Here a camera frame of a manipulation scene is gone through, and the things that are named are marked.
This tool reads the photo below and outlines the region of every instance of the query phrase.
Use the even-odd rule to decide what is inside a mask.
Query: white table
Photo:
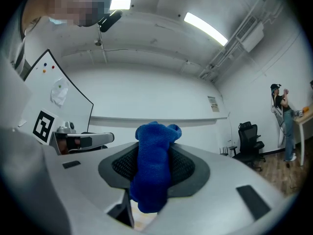
[[[303,117],[295,117],[294,122],[299,125],[300,128],[300,136],[301,136],[301,163],[303,166],[304,163],[304,132],[303,132],[303,124],[308,122],[313,118],[313,104],[309,106],[309,110],[303,114]]]

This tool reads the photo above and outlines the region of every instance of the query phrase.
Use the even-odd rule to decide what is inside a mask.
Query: table leg
[[[303,133],[303,124],[299,124],[300,128],[300,136],[301,136],[301,163],[300,165],[303,166],[304,163],[304,133]]]

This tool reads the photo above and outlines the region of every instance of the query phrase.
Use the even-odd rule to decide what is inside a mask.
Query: wooden floor
[[[259,172],[272,185],[277,187],[285,196],[299,192],[309,172],[313,158],[313,139],[305,143],[304,164],[300,166],[301,151],[297,145],[295,149],[297,159],[293,162],[284,161],[284,152],[266,155],[266,162],[258,162],[263,171]]]

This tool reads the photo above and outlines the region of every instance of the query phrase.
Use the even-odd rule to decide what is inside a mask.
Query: ceiling light
[[[227,39],[219,33],[215,28],[213,28],[211,25],[203,21],[202,19],[196,17],[195,15],[191,13],[187,13],[185,19],[185,22],[192,24],[193,26],[199,28],[200,30],[203,30],[206,34],[213,37],[216,41],[218,41],[221,45],[225,45],[227,43]]]
[[[131,0],[112,0],[110,10],[129,10]]]

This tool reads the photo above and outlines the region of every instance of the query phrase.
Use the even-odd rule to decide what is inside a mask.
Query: blue jeans
[[[293,118],[291,116],[291,110],[284,112],[284,121],[286,135],[285,160],[289,161],[292,159],[293,152]]]

